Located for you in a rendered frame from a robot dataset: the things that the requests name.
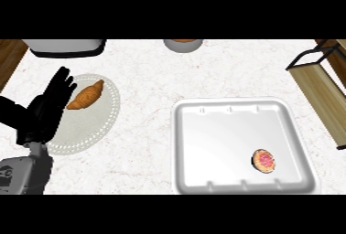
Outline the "white and black appliance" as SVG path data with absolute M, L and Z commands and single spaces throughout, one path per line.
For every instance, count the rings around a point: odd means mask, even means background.
M 23 43 L 38 58 L 75 59 L 98 56 L 104 39 L 24 39 Z

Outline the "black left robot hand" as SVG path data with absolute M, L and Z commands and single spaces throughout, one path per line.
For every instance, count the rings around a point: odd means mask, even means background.
M 0 96 L 0 123 L 16 130 L 17 145 L 47 143 L 54 137 L 63 109 L 76 88 L 69 72 L 67 68 L 58 68 L 44 92 L 26 107 Z

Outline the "brown croissant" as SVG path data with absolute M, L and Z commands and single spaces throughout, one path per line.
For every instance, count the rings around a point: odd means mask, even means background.
M 101 96 L 103 80 L 87 86 L 75 95 L 73 100 L 66 106 L 67 110 L 79 110 L 87 108 Z

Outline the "white oval doily placemat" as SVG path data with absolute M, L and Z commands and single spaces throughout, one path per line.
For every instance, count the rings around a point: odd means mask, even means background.
M 107 134 L 119 111 L 119 94 L 115 83 L 98 74 L 81 74 L 73 77 L 75 95 L 98 80 L 103 80 L 101 96 L 79 110 L 64 110 L 53 140 L 47 143 L 48 153 L 69 155 L 82 152 Z

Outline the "pink-topped round tart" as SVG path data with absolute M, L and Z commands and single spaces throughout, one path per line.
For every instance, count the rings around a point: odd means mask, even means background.
M 274 171 L 274 158 L 265 150 L 258 149 L 252 153 L 251 165 L 263 174 L 270 174 Z

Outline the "white plastic tray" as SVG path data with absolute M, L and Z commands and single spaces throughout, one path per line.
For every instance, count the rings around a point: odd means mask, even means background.
M 265 150 L 274 171 L 251 165 Z M 317 194 L 320 182 L 288 104 L 274 97 L 192 99 L 171 109 L 174 192 L 193 194 Z

